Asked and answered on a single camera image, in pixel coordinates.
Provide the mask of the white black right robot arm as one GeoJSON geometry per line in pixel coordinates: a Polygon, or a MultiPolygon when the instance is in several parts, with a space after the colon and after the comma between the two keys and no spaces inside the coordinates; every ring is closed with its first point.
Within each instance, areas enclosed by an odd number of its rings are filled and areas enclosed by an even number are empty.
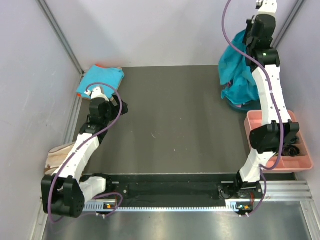
{"type": "Polygon", "coordinates": [[[260,190],[262,170],[273,170],[280,162],[285,144],[298,133],[283,97],[280,82],[280,57],[271,46],[276,18],[259,13],[247,21],[243,43],[246,65],[256,83],[262,112],[262,124],[249,134],[251,150],[244,166],[237,172],[233,192],[245,198],[260,190]]]}

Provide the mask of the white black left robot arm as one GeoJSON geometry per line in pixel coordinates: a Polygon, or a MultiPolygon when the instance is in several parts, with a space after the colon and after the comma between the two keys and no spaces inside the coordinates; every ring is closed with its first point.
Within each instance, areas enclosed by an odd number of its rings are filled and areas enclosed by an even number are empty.
{"type": "Polygon", "coordinates": [[[73,148],[57,170],[42,178],[42,205],[46,214],[78,218],[87,202],[99,195],[106,199],[113,194],[114,187],[107,175],[82,175],[108,128],[128,112],[127,103],[117,96],[114,99],[116,103],[103,97],[91,99],[89,114],[73,148]]]}

